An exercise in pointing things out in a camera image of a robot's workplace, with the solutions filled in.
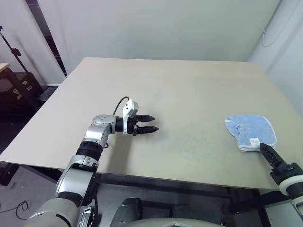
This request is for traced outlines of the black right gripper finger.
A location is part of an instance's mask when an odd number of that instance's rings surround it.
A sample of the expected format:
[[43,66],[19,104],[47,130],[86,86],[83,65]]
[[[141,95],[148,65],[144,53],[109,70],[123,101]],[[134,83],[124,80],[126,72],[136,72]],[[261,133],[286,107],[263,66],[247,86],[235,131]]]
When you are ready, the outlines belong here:
[[274,168],[281,169],[285,166],[285,161],[278,155],[278,153],[268,144],[260,143],[260,152],[266,161]]

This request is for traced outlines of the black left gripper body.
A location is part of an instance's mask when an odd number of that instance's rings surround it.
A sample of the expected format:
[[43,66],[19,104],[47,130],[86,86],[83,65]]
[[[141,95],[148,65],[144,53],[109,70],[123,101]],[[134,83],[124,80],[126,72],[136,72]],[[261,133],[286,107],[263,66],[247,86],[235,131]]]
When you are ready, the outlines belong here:
[[133,136],[137,135],[138,131],[138,117],[135,114],[133,117],[129,117],[127,120],[127,133],[132,134]]

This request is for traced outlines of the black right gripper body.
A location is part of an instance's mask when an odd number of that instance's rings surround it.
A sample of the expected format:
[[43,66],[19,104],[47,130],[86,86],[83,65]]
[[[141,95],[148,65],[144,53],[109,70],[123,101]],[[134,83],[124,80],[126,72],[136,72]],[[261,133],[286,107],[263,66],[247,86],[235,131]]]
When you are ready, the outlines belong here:
[[296,164],[287,164],[282,169],[274,168],[270,172],[270,176],[273,178],[276,184],[281,184],[282,181],[297,175],[302,175],[303,170]]

